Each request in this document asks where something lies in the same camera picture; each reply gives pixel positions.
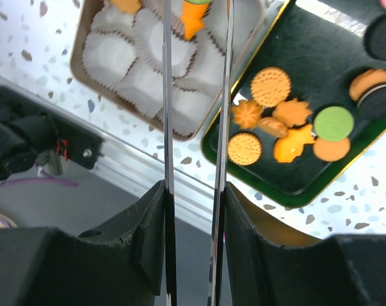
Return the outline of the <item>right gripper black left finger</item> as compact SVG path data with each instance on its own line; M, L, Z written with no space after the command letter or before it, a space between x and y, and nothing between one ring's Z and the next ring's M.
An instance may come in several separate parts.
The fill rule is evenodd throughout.
M165 183L79 236L0 229L0 305L153 305L161 292Z

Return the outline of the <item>green round cookie top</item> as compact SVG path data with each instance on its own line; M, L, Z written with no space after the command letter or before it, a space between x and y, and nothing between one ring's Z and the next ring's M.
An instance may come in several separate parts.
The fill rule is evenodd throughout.
M205 5L212 2L212 0L184 0L184 1L192 5Z

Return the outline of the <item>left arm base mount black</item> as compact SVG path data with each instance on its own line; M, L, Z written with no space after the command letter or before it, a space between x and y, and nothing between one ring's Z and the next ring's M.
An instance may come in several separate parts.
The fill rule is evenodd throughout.
M92 131L0 86L0 181L30 170L40 154L50 151L90 170L101 145Z

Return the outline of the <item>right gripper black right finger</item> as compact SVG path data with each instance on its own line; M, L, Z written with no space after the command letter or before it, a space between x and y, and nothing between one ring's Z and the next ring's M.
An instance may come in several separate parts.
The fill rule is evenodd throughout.
M386 235L318 239L226 186L234 305L386 305Z

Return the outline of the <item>metal tongs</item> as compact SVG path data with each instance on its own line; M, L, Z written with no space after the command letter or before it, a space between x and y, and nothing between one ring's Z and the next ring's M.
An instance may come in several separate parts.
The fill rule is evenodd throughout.
M154 138L156 156L164 163L165 175L165 287L162 305L177 305L176 265L187 269L187 243L194 233L204 233L203 250L210 256L199 267L209 265L209 295L200 297L200 305L220 305L224 248L226 199L226 146L228 143L228 106L231 86L221 90L221 124L216 131L216 163L210 164L201 149L204 128L196 130L188 141L174 140L173 120L168 116L171 104L164 102L163 135Z

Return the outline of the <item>orange fish cookie top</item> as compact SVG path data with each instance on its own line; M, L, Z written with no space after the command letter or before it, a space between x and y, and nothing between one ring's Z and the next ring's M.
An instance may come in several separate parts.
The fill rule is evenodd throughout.
M210 3L205 5L192 5L183 1L181 21L184 25L184 38L186 40L192 39L197 32L204 28L202 19L209 5Z

